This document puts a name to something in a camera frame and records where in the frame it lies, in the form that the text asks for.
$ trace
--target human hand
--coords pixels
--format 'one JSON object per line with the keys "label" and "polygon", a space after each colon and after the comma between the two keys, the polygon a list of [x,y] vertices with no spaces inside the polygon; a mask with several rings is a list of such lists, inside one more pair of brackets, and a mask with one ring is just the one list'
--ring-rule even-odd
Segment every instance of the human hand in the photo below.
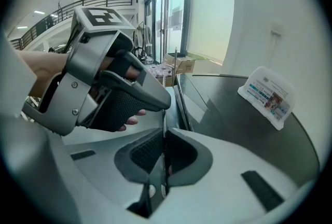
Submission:
{"label": "human hand", "polygon": [[[100,66],[100,70],[105,70],[108,68],[108,66],[112,63],[114,58],[110,58],[110,57],[105,57],[104,61],[102,62],[101,66]],[[130,80],[135,80],[140,74],[140,71],[136,70],[135,68],[133,68],[132,66],[128,69],[128,71],[126,72],[126,78],[130,79]],[[91,89],[90,94],[92,95],[92,97],[96,97],[97,95],[97,90],[94,90],[93,88]],[[146,115],[146,111],[144,109],[140,110],[137,114],[137,116],[143,116]],[[125,123],[125,125],[135,125],[138,123],[138,119],[135,116],[130,117],[127,122]],[[119,131],[125,131],[127,128],[126,126],[123,125]]]}

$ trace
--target glass door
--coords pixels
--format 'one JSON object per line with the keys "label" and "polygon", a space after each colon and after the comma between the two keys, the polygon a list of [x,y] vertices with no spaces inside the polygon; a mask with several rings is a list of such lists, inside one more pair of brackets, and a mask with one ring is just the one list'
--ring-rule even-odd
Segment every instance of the glass door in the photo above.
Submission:
{"label": "glass door", "polygon": [[[152,28],[153,28],[152,27],[152,2],[150,2],[150,3],[148,3],[146,5],[145,14],[146,14],[146,16],[145,16],[145,24],[146,24],[147,27],[149,27],[152,30]],[[146,54],[149,57],[153,57],[152,42],[151,42],[151,45],[147,44],[145,46],[145,51],[146,51]]]}
{"label": "glass door", "polygon": [[155,54],[156,62],[161,63],[164,54],[164,0],[156,0],[156,40]]}
{"label": "glass door", "polygon": [[181,49],[183,30],[183,9],[185,0],[168,0],[168,22],[167,22],[167,53],[174,53]]}

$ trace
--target gray gripper housing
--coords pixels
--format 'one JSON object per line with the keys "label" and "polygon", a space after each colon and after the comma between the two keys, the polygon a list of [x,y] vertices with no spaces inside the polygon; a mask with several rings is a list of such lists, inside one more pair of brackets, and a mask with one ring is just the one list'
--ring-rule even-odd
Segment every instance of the gray gripper housing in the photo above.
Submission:
{"label": "gray gripper housing", "polygon": [[[53,77],[38,109],[25,103],[23,112],[64,136],[91,116],[91,128],[116,131],[140,109],[159,111],[169,108],[170,95],[129,53],[132,48],[132,40],[119,30],[89,32],[82,29],[73,40],[63,72]],[[111,56],[117,59],[119,53],[141,72],[135,82],[110,71],[99,74],[104,58]],[[101,105],[89,95],[98,74],[99,82],[112,89]]]}

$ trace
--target cardboard box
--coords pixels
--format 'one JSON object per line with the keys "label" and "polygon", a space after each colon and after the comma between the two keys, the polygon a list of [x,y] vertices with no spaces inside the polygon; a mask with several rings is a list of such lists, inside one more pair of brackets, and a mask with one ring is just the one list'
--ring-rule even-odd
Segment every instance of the cardboard box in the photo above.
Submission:
{"label": "cardboard box", "polygon": [[[175,58],[169,54],[165,54],[164,59],[162,62],[164,64],[170,65],[174,70],[174,60]],[[191,57],[181,57],[176,59],[176,68],[175,74],[183,74],[183,73],[192,73],[193,67],[195,66],[195,60]],[[158,81],[162,84],[162,78],[158,78]],[[165,80],[165,86],[171,87],[172,86],[172,77],[167,77]]]}

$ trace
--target metal rod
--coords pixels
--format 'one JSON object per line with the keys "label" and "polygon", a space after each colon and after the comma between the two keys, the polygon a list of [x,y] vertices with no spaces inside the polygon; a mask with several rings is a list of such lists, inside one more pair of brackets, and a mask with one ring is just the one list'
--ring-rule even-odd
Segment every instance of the metal rod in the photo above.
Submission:
{"label": "metal rod", "polygon": [[[162,86],[166,87],[166,76],[162,78]],[[166,123],[166,110],[162,110],[162,135],[166,137],[167,123]]]}
{"label": "metal rod", "polygon": [[177,59],[177,47],[175,47],[175,54],[174,54],[174,69],[173,69],[173,79],[172,79],[172,87],[174,86],[175,76],[176,76],[176,59]]}
{"label": "metal rod", "polygon": [[164,39],[163,39],[163,53],[162,56],[164,57],[165,54],[167,53],[167,35],[168,35],[168,5],[169,5],[169,0],[164,0]]}
{"label": "metal rod", "polygon": [[163,31],[162,31],[162,25],[163,25],[163,18],[162,18],[162,6],[163,6],[163,0],[160,0],[160,50],[159,50],[159,53],[160,53],[160,63],[162,62],[162,48],[163,48],[163,45],[162,45],[162,36],[163,36]]}

